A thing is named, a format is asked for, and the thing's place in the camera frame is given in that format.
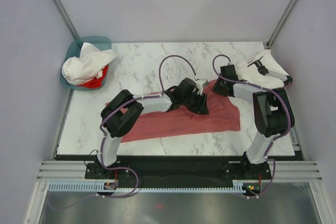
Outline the salmon pink t-shirt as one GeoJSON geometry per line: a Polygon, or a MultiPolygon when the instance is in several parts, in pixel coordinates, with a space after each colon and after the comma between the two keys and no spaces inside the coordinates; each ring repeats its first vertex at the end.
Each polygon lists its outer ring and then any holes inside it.
{"type": "Polygon", "coordinates": [[[131,131],[122,137],[121,142],[134,142],[151,138],[180,135],[240,131],[239,109],[228,97],[213,91],[216,81],[212,80],[205,87],[207,94],[208,115],[199,115],[181,106],[170,112],[145,113],[136,121],[131,131]]]}

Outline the white printed t-shirt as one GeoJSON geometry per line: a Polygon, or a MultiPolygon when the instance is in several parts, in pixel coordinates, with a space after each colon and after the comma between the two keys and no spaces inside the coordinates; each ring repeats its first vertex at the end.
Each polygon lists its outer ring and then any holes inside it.
{"type": "Polygon", "coordinates": [[[260,52],[250,62],[241,61],[235,68],[240,80],[263,88],[283,88],[286,76],[290,76],[274,59],[270,49],[260,52]]]}

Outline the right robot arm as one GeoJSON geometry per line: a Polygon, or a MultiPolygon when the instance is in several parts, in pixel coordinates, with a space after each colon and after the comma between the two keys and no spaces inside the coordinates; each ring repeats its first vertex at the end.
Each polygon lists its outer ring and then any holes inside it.
{"type": "Polygon", "coordinates": [[[250,148],[243,154],[244,163],[240,172],[245,178],[254,178],[259,173],[258,165],[267,160],[274,141],[286,135],[295,124],[287,93],[284,88],[261,88],[239,80],[233,65],[220,68],[213,91],[253,105],[257,133],[250,148]]]}

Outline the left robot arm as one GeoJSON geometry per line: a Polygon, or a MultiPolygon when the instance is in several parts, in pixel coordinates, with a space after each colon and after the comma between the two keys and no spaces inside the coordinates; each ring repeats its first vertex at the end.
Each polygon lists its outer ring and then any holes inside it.
{"type": "Polygon", "coordinates": [[[101,112],[100,130],[104,137],[97,154],[99,164],[97,173],[103,178],[111,178],[115,173],[114,163],[122,138],[131,131],[141,114],[152,112],[170,112],[186,107],[190,112],[208,115],[207,94],[204,88],[206,79],[185,78],[177,86],[163,93],[133,95],[122,90],[101,112]]]}

